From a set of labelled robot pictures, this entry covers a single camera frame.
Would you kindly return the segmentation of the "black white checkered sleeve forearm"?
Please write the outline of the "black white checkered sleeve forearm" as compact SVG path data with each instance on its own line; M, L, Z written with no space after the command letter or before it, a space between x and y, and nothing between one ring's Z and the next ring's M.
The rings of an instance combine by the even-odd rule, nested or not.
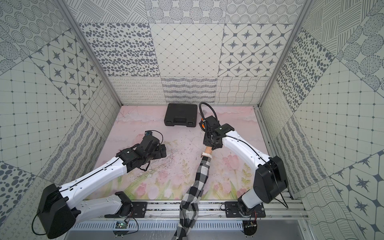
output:
M195 181L182 198L179 212L180 219L173 240L187 240L189 232L196 223L199 214L199 202L209 178L210 163L211 159L202 158L196 172Z

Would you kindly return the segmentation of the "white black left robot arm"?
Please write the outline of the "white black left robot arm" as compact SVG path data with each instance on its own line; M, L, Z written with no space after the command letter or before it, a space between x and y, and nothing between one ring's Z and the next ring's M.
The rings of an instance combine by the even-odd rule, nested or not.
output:
M43 190L36 218L40 220L48 239L55 239L68 232L74 225L97 217L123 218L125 224L140 211L122 191L95 199L85 198L112 180L134 169L147 171L152 160L167 156L162 140L146 131L142 141L119 151L101 167L61 186L51 184Z

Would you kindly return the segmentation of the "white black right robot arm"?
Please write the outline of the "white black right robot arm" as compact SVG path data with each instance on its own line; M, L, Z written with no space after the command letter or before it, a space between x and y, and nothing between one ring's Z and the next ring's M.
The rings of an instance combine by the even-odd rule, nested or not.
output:
M209 104L199 103L199 111L202 117L199 125L205 132L203 144L212 150L228 148L254 171L253 187L238 198L238 208L243 216L250 216L256 206L270 203L288 188L281 158L262 153L244 140L231 125L221 125Z

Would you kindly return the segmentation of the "mannequin hand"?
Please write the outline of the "mannequin hand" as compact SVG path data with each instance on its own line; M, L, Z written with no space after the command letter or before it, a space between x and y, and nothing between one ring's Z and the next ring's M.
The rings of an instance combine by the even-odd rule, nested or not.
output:
M206 154L212 154L212 152L213 152L213 149L212 149L212 147L208 147L208 146L206 146L206 148L205 148L205 151L204 151Z

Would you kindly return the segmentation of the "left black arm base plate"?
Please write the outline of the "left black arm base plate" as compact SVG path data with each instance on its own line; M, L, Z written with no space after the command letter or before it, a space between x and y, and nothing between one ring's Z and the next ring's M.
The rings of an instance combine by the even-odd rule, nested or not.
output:
M130 204L123 204L116 214L104 215L107 219L112 218L144 218L147 211L147 202L132 202Z

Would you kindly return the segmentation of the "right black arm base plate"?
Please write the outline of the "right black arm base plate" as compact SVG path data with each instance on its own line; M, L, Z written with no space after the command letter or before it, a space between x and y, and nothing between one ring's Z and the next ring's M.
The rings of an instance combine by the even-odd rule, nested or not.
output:
M248 208L239 202L224 202L224 208L221 209L225 212L227 218L245 218L245 217L257 217L265 218L266 213L263 203Z

